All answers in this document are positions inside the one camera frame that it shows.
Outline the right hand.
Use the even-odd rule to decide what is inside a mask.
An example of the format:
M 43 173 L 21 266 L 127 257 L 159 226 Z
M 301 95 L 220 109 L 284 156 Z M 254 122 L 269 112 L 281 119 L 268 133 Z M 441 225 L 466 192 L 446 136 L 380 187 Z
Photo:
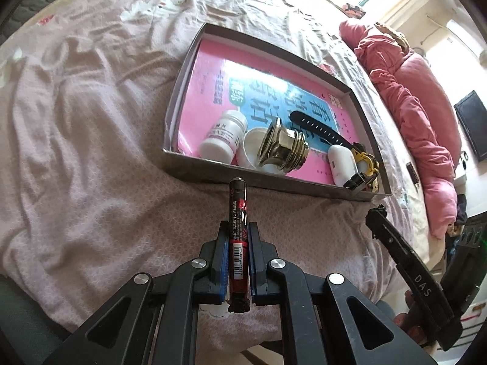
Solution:
M 408 312 L 396 315 L 393 319 L 394 324 L 400 327 L 403 332 L 406 332 L 406 335 L 415 343 L 419 344 L 425 350 L 433 352 L 438 347 L 437 342 L 429 342 L 422 327 L 413 324 L 414 317 L 411 308 L 415 304 L 415 299 L 414 294 L 409 289 L 405 291 L 405 303 L 408 307 Z

